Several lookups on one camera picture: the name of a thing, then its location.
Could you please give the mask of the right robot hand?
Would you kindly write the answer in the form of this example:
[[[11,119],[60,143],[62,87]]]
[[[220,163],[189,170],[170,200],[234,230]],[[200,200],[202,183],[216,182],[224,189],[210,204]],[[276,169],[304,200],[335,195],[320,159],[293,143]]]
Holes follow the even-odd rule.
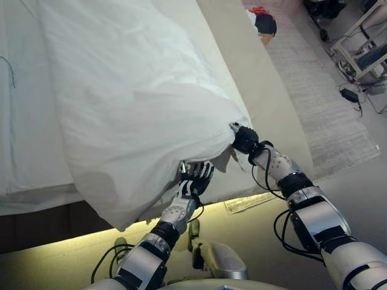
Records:
[[[259,142],[258,134],[253,129],[237,122],[230,123],[229,126],[235,136],[232,147],[243,154],[251,153]]]

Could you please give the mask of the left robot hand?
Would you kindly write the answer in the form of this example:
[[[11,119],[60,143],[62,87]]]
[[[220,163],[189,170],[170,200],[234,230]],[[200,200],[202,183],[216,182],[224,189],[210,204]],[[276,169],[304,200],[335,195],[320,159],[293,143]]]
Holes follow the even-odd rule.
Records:
[[[200,202],[200,196],[209,186],[214,169],[213,164],[209,161],[195,163],[190,167],[185,161],[181,161],[177,196]]]

